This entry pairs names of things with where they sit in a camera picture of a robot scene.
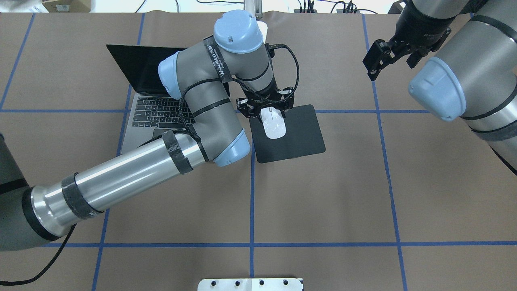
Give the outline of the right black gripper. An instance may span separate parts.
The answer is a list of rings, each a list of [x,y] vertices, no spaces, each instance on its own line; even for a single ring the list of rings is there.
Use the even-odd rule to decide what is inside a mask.
[[[450,33],[451,28],[447,27],[437,41],[430,46],[417,46],[402,40],[397,40],[395,37],[389,41],[377,39],[373,42],[363,59],[363,64],[368,71],[368,77],[371,81],[375,81],[384,68],[406,55],[409,56],[406,60],[408,66],[415,68],[423,57],[426,57],[430,52],[438,51]]]

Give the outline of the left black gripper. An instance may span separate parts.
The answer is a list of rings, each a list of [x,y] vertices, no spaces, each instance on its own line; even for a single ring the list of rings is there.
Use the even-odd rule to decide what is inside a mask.
[[[244,90],[245,98],[238,98],[236,106],[238,111],[246,118],[259,118],[262,109],[274,108],[280,112],[282,118],[286,118],[286,111],[294,107],[294,92],[292,87],[280,91],[273,89],[269,95],[259,94],[255,91]]]

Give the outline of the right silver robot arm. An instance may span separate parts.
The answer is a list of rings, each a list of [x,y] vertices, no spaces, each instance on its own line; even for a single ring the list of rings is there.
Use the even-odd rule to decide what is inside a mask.
[[[450,24],[467,0],[407,0],[390,40],[377,39],[363,59],[371,81],[408,56],[414,68],[434,52],[408,92],[439,119],[461,118],[516,173],[516,2],[482,0],[452,38]]]

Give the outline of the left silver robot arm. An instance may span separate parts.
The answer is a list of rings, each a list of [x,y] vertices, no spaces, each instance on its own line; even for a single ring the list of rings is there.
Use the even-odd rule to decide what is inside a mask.
[[[227,91],[236,82],[246,95],[238,101],[260,106],[277,105],[292,89],[278,90],[270,60],[255,17],[244,10],[223,13],[213,34],[173,53],[154,66],[161,84],[156,93],[179,101],[192,113],[194,123],[166,125],[166,116],[146,116],[132,109],[138,129],[163,129],[156,138],[124,142],[121,155],[49,186],[31,187],[1,138],[1,251],[39,247],[66,236],[77,223],[92,219],[136,194],[205,162],[219,167],[250,152],[250,143]]]

